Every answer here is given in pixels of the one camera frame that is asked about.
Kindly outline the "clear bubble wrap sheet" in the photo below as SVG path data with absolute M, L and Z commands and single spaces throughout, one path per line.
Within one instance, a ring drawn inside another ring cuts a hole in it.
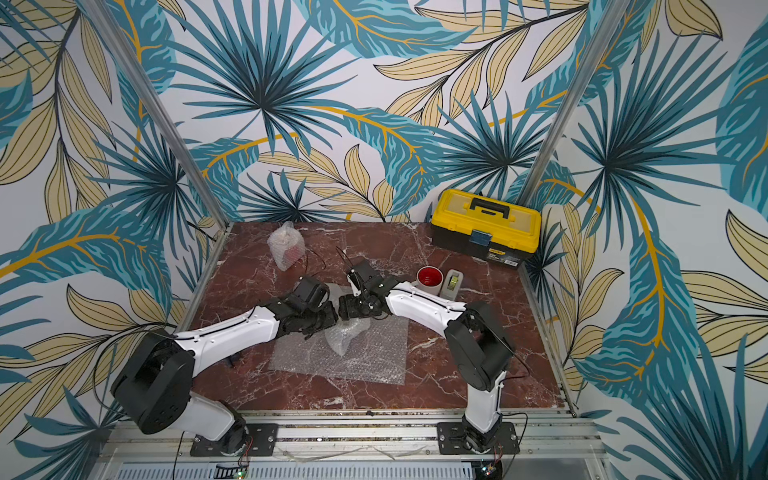
M 274 342 L 274 371 L 403 385 L 409 321 L 401 317 L 339 321 L 306 339 L 294 333 Z
M 307 255 L 305 240 L 292 222 L 285 222 L 267 239 L 277 268 L 285 272 Z

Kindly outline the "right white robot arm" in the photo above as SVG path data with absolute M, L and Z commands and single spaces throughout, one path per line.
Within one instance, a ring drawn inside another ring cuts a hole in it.
M 500 423 L 503 382 L 515 347 L 490 305 L 443 299 L 395 276 L 385 276 L 364 260 L 347 271 L 353 293 L 339 299 L 344 320 L 383 315 L 402 317 L 444 338 L 468 386 L 467 428 L 488 434 Z

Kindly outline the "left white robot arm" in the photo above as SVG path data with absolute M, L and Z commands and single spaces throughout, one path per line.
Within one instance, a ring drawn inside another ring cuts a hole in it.
M 245 420 L 228 404 L 193 392 L 194 378 L 255 345 L 292 333 L 309 338 L 334 326 L 328 295 L 325 283 L 304 277 L 286 296 L 228 320 L 179 334 L 148 334 L 117 375 L 111 395 L 146 435 L 175 429 L 234 456 L 250 441 Z

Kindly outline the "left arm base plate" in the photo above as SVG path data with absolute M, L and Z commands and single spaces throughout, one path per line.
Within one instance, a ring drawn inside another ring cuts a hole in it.
M 220 440 L 194 437 L 192 457 L 270 457 L 279 426 L 276 423 L 235 423 Z

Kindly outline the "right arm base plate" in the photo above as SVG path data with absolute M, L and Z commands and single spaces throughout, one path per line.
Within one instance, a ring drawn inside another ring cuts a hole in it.
M 520 437 L 515 426 L 499 420 L 488 432 L 480 432 L 468 422 L 440 422 L 436 426 L 441 455 L 513 455 L 520 452 Z

